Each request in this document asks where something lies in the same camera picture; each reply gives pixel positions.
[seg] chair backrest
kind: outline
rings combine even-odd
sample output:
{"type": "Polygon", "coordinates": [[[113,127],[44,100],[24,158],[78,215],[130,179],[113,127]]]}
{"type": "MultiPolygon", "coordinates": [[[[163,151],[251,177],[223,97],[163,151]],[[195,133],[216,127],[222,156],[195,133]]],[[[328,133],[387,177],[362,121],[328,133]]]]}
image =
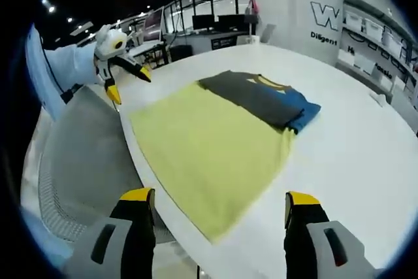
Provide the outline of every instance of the chair backrest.
{"type": "Polygon", "coordinates": [[[276,28],[276,26],[274,24],[267,24],[266,28],[263,31],[263,34],[261,34],[260,42],[262,42],[263,44],[267,44],[268,41],[270,40],[275,28],[276,28]]]}
{"type": "Polygon", "coordinates": [[[418,132],[418,111],[397,86],[393,88],[391,106],[399,113],[416,134],[418,132]]]}
{"type": "MultiPolygon", "coordinates": [[[[87,227],[108,217],[125,192],[141,187],[118,113],[83,87],[53,125],[40,161],[45,226],[75,242],[87,227]]],[[[163,231],[156,230],[157,243],[173,240],[161,219],[155,221],[163,231]]]]}

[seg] office chair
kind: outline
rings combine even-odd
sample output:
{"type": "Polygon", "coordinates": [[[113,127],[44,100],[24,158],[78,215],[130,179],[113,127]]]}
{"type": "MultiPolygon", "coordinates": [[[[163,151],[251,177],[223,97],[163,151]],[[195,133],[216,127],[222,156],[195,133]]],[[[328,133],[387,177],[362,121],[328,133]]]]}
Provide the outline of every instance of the office chair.
{"type": "MultiPolygon", "coordinates": [[[[40,214],[69,242],[108,217],[126,191],[141,188],[118,113],[88,87],[79,90],[46,139],[39,167],[40,214]]],[[[174,240],[154,212],[157,243],[174,240]]]]}

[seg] white storage box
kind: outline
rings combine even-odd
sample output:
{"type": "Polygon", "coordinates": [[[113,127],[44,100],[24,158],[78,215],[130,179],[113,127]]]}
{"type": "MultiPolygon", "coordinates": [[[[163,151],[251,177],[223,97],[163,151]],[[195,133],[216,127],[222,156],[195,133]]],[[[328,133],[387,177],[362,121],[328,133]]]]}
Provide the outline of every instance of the white storage box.
{"type": "Polygon", "coordinates": [[[354,65],[354,55],[346,52],[345,50],[340,49],[338,51],[338,59],[348,63],[349,65],[354,65]]]}
{"type": "Polygon", "coordinates": [[[383,36],[383,26],[380,26],[379,24],[374,23],[372,20],[365,18],[364,29],[368,36],[376,39],[378,42],[381,42],[381,38],[383,36]]]}
{"type": "Polygon", "coordinates": [[[405,85],[406,83],[404,81],[402,81],[399,76],[395,76],[394,80],[393,80],[393,87],[397,86],[400,90],[404,90],[405,89],[405,85]]]}
{"type": "Polygon", "coordinates": [[[386,76],[382,75],[380,78],[380,85],[382,85],[386,90],[390,91],[392,89],[393,83],[386,76]]]}
{"type": "Polygon", "coordinates": [[[358,16],[355,13],[352,13],[350,11],[346,11],[346,24],[348,26],[351,26],[353,29],[361,31],[361,27],[362,27],[362,24],[363,24],[363,18],[361,16],[358,16]]]}
{"type": "Polygon", "coordinates": [[[388,32],[383,33],[383,43],[387,49],[397,58],[400,57],[402,50],[402,43],[395,36],[388,32]]]}
{"type": "Polygon", "coordinates": [[[375,64],[376,64],[375,61],[370,60],[361,54],[356,53],[354,55],[354,65],[362,69],[367,74],[370,74],[370,75],[372,74],[375,64]]]}

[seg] wall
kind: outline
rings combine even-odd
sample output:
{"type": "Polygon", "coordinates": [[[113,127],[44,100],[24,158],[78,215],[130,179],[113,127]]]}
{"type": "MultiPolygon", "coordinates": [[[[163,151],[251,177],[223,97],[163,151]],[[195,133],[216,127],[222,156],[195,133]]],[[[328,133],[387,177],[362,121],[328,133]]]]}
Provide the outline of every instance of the wall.
{"type": "MultiPolygon", "coordinates": [[[[372,3],[383,12],[387,12],[388,8],[391,9],[393,18],[411,33],[400,11],[391,0],[365,1],[372,3]]],[[[257,2],[261,17],[258,32],[262,33],[265,24],[277,25],[270,44],[335,65],[341,40],[342,0],[257,0],[257,2]],[[328,42],[322,42],[321,37],[328,39],[328,42]]]]}

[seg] sign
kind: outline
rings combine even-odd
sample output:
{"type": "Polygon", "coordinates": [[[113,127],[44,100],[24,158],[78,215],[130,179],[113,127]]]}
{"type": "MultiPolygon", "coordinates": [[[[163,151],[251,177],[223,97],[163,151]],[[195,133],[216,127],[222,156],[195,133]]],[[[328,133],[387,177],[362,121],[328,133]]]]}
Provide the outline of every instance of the sign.
{"type": "Polygon", "coordinates": [[[212,39],[212,50],[236,46],[236,36],[223,37],[222,39],[212,39]]]}
{"type": "Polygon", "coordinates": [[[334,7],[328,5],[323,6],[321,3],[316,3],[315,1],[311,1],[311,8],[317,25],[338,31],[338,15],[340,9],[335,11],[334,7]]]}

